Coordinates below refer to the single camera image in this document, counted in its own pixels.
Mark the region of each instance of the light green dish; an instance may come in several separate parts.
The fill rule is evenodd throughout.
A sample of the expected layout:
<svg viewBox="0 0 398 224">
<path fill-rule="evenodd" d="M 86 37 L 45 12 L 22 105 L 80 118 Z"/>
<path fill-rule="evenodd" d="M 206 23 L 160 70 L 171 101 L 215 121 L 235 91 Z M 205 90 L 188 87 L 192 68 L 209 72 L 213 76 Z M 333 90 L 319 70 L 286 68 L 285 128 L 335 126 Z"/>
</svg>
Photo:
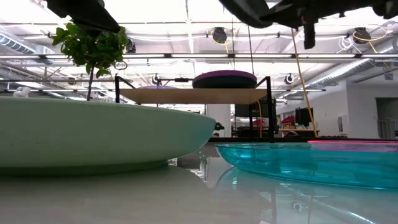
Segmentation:
<svg viewBox="0 0 398 224">
<path fill-rule="evenodd" d="M 0 174 L 146 169 L 201 148 L 215 120 L 147 106 L 0 97 Z"/>
</svg>

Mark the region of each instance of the black stand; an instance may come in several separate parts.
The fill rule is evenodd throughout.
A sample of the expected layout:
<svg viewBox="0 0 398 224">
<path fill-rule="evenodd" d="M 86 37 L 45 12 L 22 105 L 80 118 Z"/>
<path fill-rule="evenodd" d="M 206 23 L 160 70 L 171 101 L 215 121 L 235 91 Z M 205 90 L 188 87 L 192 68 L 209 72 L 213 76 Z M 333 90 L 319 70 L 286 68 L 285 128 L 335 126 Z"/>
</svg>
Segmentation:
<svg viewBox="0 0 398 224">
<path fill-rule="evenodd" d="M 115 76 L 115 78 L 114 78 L 114 89 L 115 89 L 115 95 L 116 95 L 116 102 L 117 103 L 120 103 L 120 86 L 119 86 L 119 82 L 120 81 L 124 82 L 125 84 L 127 84 L 131 88 L 136 88 L 132 84 L 127 82 L 127 80 L 125 80 L 124 78 L 119 77 L 119 76 Z"/>
<path fill-rule="evenodd" d="M 270 143 L 275 143 L 274 141 L 274 112 L 272 109 L 272 104 L 274 103 L 272 100 L 272 90 L 271 90 L 271 77 L 266 77 L 267 83 L 267 106 L 268 106 L 268 137 Z"/>
</svg>

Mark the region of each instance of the wooden shelf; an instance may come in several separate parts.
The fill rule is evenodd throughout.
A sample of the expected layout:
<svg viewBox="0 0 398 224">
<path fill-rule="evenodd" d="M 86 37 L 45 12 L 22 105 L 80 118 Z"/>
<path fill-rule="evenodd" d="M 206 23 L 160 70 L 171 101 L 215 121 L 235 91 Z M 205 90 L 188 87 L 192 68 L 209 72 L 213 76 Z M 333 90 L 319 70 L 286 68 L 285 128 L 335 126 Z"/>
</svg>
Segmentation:
<svg viewBox="0 0 398 224">
<path fill-rule="evenodd" d="M 120 94 L 138 104 L 243 104 L 267 96 L 266 89 L 120 89 Z"/>
<path fill-rule="evenodd" d="M 313 129 L 279 129 L 279 131 L 287 132 L 287 131 L 311 131 L 313 132 Z"/>
</svg>

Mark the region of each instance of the translucent blue container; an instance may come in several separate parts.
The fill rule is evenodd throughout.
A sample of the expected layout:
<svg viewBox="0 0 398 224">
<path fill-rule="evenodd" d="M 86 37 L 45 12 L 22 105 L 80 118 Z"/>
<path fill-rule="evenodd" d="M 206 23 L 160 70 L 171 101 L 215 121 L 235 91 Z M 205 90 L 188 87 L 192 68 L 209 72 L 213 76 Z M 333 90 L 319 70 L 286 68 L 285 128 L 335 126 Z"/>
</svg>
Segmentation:
<svg viewBox="0 0 398 224">
<path fill-rule="evenodd" d="M 398 144 L 225 144 L 217 149 L 230 164 L 271 177 L 398 189 Z"/>
</svg>

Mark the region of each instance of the pink rim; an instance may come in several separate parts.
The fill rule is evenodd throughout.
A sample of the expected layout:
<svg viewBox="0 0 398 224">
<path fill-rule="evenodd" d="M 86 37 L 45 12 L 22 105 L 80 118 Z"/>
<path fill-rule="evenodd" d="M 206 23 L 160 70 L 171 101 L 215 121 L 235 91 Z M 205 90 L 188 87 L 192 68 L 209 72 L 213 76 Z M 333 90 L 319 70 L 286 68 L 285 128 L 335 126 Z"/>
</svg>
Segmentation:
<svg viewBox="0 0 398 224">
<path fill-rule="evenodd" d="M 398 144 L 398 142 L 394 141 L 332 141 L 332 140 L 313 140 L 313 141 L 308 141 L 308 143 L 313 143 L 313 144 L 320 144 L 320 143 L 336 143 L 336 144 Z"/>
</svg>

